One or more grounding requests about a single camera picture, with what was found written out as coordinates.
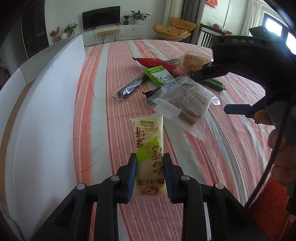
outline dark wooden cabinet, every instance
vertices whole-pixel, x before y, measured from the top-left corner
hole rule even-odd
[[[44,17],[44,0],[37,0],[22,15],[22,35],[28,58],[49,46]]]

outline orange rug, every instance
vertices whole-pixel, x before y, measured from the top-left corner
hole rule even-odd
[[[270,241],[279,241],[288,223],[286,187],[270,178],[260,196],[249,208],[250,215]]]

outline tv screen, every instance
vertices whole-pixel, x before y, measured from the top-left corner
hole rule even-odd
[[[82,13],[83,29],[120,23],[120,6],[98,8]]]

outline human hand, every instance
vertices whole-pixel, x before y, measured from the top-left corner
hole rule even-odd
[[[291,108],[291,115],[296,120],[296,106]],[[273,125],[266,110],[259,110],[255,113],[255,120],[265,125]],[[268,138],[268,146],[273,149],[279,129],[274,129]],[[296,146],[287,145],[285,134],[281,140],[279,151],[274,160],[271,176],[281,184],[296,181]]]

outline leather chair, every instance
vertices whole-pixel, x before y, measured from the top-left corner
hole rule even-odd
[[[196,28],[195,23],[185,21],[179,18],[171,17],[170,26],[164,27],[159,23],[153,25],[154,32],[164,39],[180,41],[190,36],[190,32]]]

